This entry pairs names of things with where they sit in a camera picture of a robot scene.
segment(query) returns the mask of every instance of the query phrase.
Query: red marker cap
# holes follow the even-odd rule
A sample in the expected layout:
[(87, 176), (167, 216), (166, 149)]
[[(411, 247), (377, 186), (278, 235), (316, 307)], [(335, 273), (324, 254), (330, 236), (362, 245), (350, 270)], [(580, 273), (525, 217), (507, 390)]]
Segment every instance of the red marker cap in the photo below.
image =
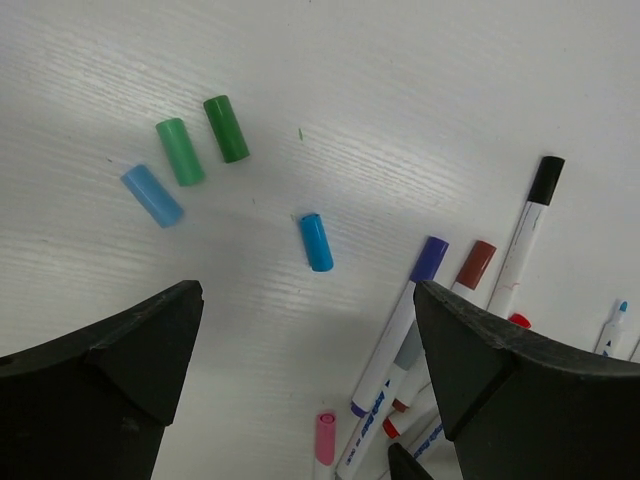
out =
[(496, 247), (482, 240), (477, 240), (462, 269), (460, 269), (456, 282), (475, 290), (494, 253), (496, 253)]
[(404, 413), (407, 411), (407, 407), (404, 403), (402, 403), (400, 400), (398, 400), (397, 398), (393, 401), (393, 404), (391, 405), (393, 407), (394, 410), (400, 412), (400, 413)]
[(511, 317), (509, 317), (509, 321), (521, 326), (522, 328), (526, 328), (527, 330), (531, 328), (531, 322), (527, 319), (527, 317), (520, 313), (514, 313), (513, 315), (511, 315)]
[(400, 436), (400, 434), (396, 430), (396, 427), (393, 426), (393, 423), (391, 423), (388, 418), (385, 418), (384, 422), (382, 423), (382, 428), (384, 429), (384, 433), (386, 433), (389, 438), (396, 438)]

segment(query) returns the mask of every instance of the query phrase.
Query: gray marker cap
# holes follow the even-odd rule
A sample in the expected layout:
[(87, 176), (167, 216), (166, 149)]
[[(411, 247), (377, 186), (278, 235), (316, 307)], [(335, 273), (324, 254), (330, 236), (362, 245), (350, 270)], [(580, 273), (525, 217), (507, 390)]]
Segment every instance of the gray marker cap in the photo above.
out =
[(393, 363), (407, 371), (416, 362), (420, 352), (422, 352), (422, 338), (420, 337), (418, 324), (413, 322)]

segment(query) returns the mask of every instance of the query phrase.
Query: pink marker cap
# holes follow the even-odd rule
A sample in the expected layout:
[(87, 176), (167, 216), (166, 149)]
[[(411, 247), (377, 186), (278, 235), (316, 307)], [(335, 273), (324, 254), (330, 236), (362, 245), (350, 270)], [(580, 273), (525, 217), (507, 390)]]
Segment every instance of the pink marker cap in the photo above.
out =
[(336, 454), (336, 414), (323, 412), (316, 416), (316, 459), (326, 466), (333, 464)]

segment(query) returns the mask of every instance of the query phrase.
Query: marker cap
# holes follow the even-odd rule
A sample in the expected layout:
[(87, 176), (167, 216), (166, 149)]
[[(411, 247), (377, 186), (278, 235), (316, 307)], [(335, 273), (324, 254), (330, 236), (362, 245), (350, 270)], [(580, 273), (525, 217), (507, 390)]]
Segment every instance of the marker cap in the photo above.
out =
[(475, 290), (494, 253), (496, 253), (496, 247), (482, 240), (477, 240), (462, 269), (460, 269), (456, 282)]
[(162, 228), (175, 225), (184, 215), (182, 207), (144, 165), (133, 167), (120, 180)]
[(311, 269), (314, 272), (328, 272), (333, 268), (333, 257), (322, 218), (317, 213), (312, 213), (302, 217), (299, 223)]
[(358, 418), (363, 418), (367, 413), (369, 413), (369, 411), (368, 410), (363, 410), (362, 408), (360, 408), (358, 405), (356, 405), (352, 401), (351, 402), (351, 413), (353, 413)]
[(413, 283), (418, 283), (423, 280), (433, 280), (436, 276), (438, 268), (442, 263), (445, 253), (447, 253), (449, 244), (444, 240), (437, 237), (429, 237), (427, 243), (425, 243), (422, 253), (418, 257), (413, 272), (409, 279)]
[(406, 372), (416, 363), (418, 355), (422, 352), (424, 349), (422, 348), (420, 330), (418, 330), (418, 324), (413, 322), (393, 363)]
[(396, 427), (393, 426), (393, 423), (391, 423), (391, 420), (389, 420), (388, 418), (384, 420), (382, 428), (384, 429), (384, 433), (386, 433), (389, 438), (396, 438), (400, 436), (400, 432), (396, 430)]
[(182, 119), (171, 118), (160, 122), (156, 125), (156, 131), (178, 184), (188, 187), (204, 180), (204, 172)]
[(531, 190), (529, 190), (528, 202), (549, 205), (553, 198), (553, 192), (562, 173), (564, 159), (559, 157), (543, 157), (533, 180)]
[(391, 406), (393, 407), (393, 409), (397, 412), (400, 413), (404, 413), (407, 411), (407, 408), (409, 408), (407, 405), (405, 405), (404, 403), (402, 403), (400, 400), (398, 400), (397, 398), (393, 401), (393, 403), (391, 404)]
[(225, 163), (237, 162), (248, 157), (249, 147), (244, 141), (229, 97), (221, 95), (211, 98), (204, 102), (203, 106)]
[(529, 321), (529, 319), (527, 319), (527, 317), (520, 313), (514, 313), (513, 315), (511, 315), (509, 317), (509, 321), (521, 326), (522, 328), (526, 328), (527, 330), (531, 328), (531, 322)]
[(316, 459), (330, 466), (336, 453), (336, 414), (323, 412), (316, 416)]

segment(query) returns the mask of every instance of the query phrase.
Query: purple marker cap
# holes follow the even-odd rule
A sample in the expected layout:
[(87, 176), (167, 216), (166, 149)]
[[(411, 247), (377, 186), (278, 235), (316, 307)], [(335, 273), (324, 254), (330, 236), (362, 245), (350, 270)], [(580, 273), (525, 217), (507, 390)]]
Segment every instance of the purple marker cap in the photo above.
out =
[(362, 410), (355, 403), (351, 402), (351, 412), (358, 418), (364, 418), (364, 416), (369, 413), (366, 410)]
[(444, 240), (438, 237), (427, 238), (427, 243), (418, 257), (416, 266), (413, 267), (409, 280), (413, 283), (433, 280), (438, 268), (440, 268), (444, 254), (447, 253), (447, 248), (449, 248), (449, 244)]

